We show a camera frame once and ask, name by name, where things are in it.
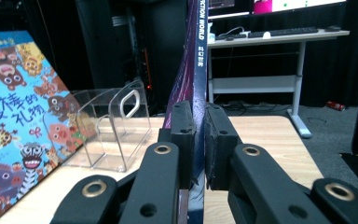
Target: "computer monitor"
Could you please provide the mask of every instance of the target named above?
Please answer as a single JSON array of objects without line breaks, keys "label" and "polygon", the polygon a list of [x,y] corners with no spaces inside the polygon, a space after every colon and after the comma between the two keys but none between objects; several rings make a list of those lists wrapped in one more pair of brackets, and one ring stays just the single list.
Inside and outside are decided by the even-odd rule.
[{"label": "computer monitor", "polygon": [[265,14],[287,10],[298,10],[306,7],[334,5],[346,0],[254,0],[253,13]]},{"label": "computer monitor", "polygon": [[254,0],[209,0],[208,20],[219,20],[251,14]]}]

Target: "metal ring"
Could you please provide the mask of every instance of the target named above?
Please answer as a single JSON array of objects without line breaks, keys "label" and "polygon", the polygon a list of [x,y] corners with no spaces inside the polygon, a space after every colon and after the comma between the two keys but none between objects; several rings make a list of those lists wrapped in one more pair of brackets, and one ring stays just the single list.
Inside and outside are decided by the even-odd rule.
[{"label": "metal ring", "polygon": [[260,155],[260,150],[258,150],[257,148],[254,147],[244,147],[242,149],[242,151],[249,156],[259,156]]},{"label": "metal ring", "polygon": [[342,200],[342,201],[352,201],[354,200],[354,194],[350,189],[345,188],[344,186],[338,183],[331,183],[324,186],[324,189],[332,196]]},{"label": "metal ring", "polygon": [[171,147],[169,147],[169,146],[158,146],[158,147],[155,147],[155,152],[157,153],[157,154],[167,154],[167,153],[170,153],[171,152],[171,150],[172,150],[172,148]]},{"label": "metal ring", "polygon": [[[89,189],[93,185],[98,185],[100,188],[96,191],[90,191]],[[102,180],[94,180],[92,182],[89,182],[86,186],[84,186],[83,189],[81,190],[81,193],[83,194],[83,196],[87,198],[94,198],[101,195],[105,190],[106,190],[105,182],[103,182]]]}]

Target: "picture book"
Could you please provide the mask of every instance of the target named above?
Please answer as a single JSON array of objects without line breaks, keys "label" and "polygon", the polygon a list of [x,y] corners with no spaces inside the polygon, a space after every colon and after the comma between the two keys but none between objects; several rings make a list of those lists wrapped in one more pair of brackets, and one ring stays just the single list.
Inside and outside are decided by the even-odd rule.
[{"label": "picture book", "polygon": [[0,216],[82,145],[78,108],[27,32],[0,32]]}]

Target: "gray floor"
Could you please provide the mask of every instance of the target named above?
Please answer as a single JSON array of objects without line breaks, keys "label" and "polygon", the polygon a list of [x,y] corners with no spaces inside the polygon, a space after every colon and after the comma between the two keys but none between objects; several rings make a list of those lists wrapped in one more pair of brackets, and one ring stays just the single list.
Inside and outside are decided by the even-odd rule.
[{"label": "gray floor", "polygon": [[[222,105],[229,116],[285,116],[290,105],[247,105],[230,102]],[[329,107],[299,108],[299,116],[312,133],[302,141],[324,177],[338,178],[358,188],[358,177],[340,158],[340,153],[351,153],[351,140],[358,107],[337,111]]]}]

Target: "desk leg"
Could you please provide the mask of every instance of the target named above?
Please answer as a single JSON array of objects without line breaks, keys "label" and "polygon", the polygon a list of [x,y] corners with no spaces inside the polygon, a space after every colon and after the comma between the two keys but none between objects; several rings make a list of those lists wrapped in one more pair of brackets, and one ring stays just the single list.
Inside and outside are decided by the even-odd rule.
[{"label": "desk leg", "polygon": [[287,113],[289,114],[289,117],[292,120],[292,122],[295,124],[296,129],[300,134],[300,136],[303,138],[311,138],[312,134],[310,133],[310,130],[308,130],[307,126],[305,126],[304,122],[301,120],[300,116],[298,115],[298,107],[300,104],[300,94],[301,94],[301,84],[302,84],[302,77],[303,77],[305,46],[306,46],[306,42],[300,43],[300,49],[299,49],[298,61],[297,61],[295,92],[293,94],[293,110],[288,109]]},{"label": "desk leg", "polygon": [[208,49],[208,98],[209,103],[213,104],[212,54],[210,49]]}]

